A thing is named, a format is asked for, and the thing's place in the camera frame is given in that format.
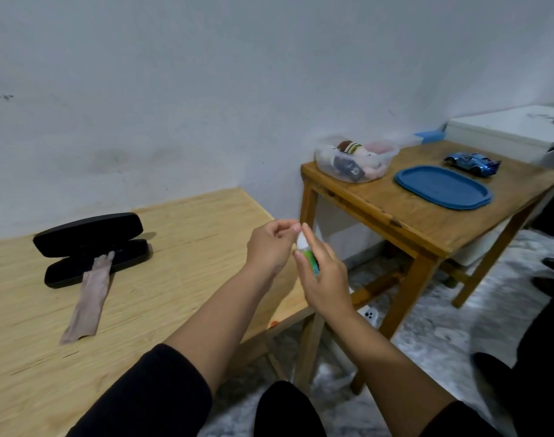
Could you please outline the black glasses case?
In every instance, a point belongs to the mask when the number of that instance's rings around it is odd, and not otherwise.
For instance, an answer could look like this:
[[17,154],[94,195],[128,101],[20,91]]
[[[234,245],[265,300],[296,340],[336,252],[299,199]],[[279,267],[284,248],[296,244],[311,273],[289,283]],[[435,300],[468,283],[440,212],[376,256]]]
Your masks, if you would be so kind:
[[42,256],[60,258],[47,267],[44,283],[50,288],[79,284],[95,258],[113,252],[110,273],[147,261],[150,244],[139,238],[143,225],[134,212],[99,215],[50,228],[33,237]]

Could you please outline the person's left leg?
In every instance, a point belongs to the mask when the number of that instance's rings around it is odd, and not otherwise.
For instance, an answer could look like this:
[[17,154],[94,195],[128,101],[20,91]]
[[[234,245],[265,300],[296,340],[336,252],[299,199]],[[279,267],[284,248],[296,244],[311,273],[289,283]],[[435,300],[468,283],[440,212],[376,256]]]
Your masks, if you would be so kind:
[[277,381],[259,399],[253,437],[326,437],[326,431],[308,396]]

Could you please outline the blue toy car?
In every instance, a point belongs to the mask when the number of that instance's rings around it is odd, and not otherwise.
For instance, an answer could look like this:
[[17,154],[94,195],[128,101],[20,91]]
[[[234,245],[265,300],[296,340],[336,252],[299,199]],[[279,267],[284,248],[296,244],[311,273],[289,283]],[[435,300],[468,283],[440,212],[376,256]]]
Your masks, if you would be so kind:
[[467,173],[481,177],[489,178],[494,176],[501,165],[501,161],[494,161],[480,153],[458,152],[447,155],[443,162],[445,165],[459,168]]

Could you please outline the small white green bottle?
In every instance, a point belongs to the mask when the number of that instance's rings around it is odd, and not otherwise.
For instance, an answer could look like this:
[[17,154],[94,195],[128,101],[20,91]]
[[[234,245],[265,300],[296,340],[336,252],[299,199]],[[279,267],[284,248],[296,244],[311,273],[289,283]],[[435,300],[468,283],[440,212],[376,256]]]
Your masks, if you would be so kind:
[[307,259],[312,272],[317,277],[317,275],[319,274],[319,265],[318,265],[317,259],[314,256],[312,248],[309,242],[307,241],[305,234],[302,231],[300,231],[297,237],[296,247],[297,247],[297,250],[299,250],[303,254],[303,256]]

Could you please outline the pink white soft toy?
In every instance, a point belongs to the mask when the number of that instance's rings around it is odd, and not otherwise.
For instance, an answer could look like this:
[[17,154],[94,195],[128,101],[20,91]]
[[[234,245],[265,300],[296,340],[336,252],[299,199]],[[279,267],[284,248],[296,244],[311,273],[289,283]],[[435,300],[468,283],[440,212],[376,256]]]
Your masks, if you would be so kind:
[[384,158],[380,158],[378,154],[370,152],[363,147],[360,147],[354,153],[354,160],[364,171],[364,176],[369,181],[381,178],[388,170],[388,165]]

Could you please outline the small clear plastic box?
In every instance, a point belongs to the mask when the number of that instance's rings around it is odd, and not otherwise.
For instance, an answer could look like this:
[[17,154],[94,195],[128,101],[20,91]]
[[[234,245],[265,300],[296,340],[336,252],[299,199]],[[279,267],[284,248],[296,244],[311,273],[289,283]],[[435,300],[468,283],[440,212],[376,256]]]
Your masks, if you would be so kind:
[[383,137],[383,140],[399,147],[401,150],[406,147],[418,146],[423,142],[423,137],[416,134],[391,134]]

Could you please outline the small brown wooden table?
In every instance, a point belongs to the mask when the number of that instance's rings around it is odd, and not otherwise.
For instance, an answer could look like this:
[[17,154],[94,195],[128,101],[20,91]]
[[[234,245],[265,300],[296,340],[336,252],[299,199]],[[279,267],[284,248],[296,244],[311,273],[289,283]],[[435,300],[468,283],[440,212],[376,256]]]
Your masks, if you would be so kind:
[[[494,177],[480,181],[494,197],[489,205],[477,210],[440,207],[394,181],[393,176],[402,169],[438,166],[446,155],[464,149],[465,146],[446,140],[407,147],[391,161],[389,172],[382,179],[363,185],[335,180],[321,172],[315,161],[301,166],[304,183],[301,222],[313,227],[317,197],[322,196],[413,258],[407,273],[388,272],[351,295],[354,307],[360,309],[393,285],[400,284],[379,328],[387,339],[396,333],[438,269],[464,285],[451,302],[455,308],[461,308],[534,208],[554,189],[553,169],[506,157],[502,157],[502,167]],[[449,260],[458,250],[507,219],[505,229],[472,274],[466,274]]]

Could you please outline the clear plastic container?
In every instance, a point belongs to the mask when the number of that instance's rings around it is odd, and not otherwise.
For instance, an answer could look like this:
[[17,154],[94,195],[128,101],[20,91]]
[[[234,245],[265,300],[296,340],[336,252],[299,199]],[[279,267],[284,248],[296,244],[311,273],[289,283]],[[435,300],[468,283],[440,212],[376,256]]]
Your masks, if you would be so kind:
[[360,184],[382,178],[400,148],[387,140],[361,144],[343,136],[324,138],[315,146],[314,160],[323,173]]

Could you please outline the dark toy vehicle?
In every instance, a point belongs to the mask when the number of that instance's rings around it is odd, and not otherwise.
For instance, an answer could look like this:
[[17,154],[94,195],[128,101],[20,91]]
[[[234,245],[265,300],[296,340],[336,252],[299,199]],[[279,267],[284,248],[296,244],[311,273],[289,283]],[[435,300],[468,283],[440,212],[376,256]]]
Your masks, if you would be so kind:
[[360,182],[364,178],[364,170],[352,159],[335,156],[332,166],[340,178],[353,183]]

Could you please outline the person's right hand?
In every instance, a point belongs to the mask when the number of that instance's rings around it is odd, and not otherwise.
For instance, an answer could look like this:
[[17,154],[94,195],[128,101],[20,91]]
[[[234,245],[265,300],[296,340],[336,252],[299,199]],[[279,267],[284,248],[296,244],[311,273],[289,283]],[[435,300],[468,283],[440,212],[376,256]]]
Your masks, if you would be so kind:
[[302,286],[305,299],[332,329],[339,329],[339,325],[357,315],[349,293],[347,268],[333,249],[313,233],[308,224],[301,224],[301,231],[319,265],[317,284]]

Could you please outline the person's leg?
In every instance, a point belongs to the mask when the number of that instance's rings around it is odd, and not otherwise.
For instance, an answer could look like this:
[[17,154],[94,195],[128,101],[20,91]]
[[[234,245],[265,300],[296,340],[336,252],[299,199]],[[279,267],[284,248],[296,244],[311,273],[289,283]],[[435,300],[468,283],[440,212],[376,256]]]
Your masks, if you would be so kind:
[[326,431],[308,396],[277,381],[259,399],[253,437],[326,437]]
[[471,360],[509,412],[518,437],[554,437],[554,292],[523,335],[513,367],[485,352]]

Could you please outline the light plywood table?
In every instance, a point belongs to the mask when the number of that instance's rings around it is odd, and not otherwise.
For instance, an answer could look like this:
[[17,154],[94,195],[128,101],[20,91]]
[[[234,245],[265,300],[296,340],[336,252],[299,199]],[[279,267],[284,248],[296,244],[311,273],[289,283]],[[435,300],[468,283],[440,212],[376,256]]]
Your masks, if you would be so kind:
[[59,345],[79,285],[44,282],[53,259],[33,235],[0,241],[0,437],[64,437],[144,353],[242,268],[254,228],[273,217],[240,188],[136,211],[146,262],[117,271],[97,334]]

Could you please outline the person's left hand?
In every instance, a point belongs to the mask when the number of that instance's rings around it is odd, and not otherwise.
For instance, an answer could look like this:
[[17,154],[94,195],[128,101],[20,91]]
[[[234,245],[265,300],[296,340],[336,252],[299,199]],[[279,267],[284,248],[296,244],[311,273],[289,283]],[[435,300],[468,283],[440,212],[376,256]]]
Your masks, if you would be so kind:
[[245,268],[261,282],[274,279],[287,264],[296,240],[278,238],[278,232],[288,227],[301,227],[297,220],[269,221],[252,231],[247,243]]

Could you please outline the person's right forearm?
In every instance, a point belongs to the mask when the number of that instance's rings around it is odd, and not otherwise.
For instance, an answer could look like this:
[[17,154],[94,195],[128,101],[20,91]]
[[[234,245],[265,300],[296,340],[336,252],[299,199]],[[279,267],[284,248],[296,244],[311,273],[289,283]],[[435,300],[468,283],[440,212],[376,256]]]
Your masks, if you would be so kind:
[[352,308],[322,315],[363,374],[394,437],[502,437]]

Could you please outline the person's right leg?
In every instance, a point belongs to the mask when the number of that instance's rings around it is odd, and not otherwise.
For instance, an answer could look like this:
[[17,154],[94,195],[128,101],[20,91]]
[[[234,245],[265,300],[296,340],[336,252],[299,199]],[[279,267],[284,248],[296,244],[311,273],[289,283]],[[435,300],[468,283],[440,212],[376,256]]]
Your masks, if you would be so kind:
[[554,292],[523,335],[513,367],[485,352],[471,360],[509,412],[518,437],[554,437]]

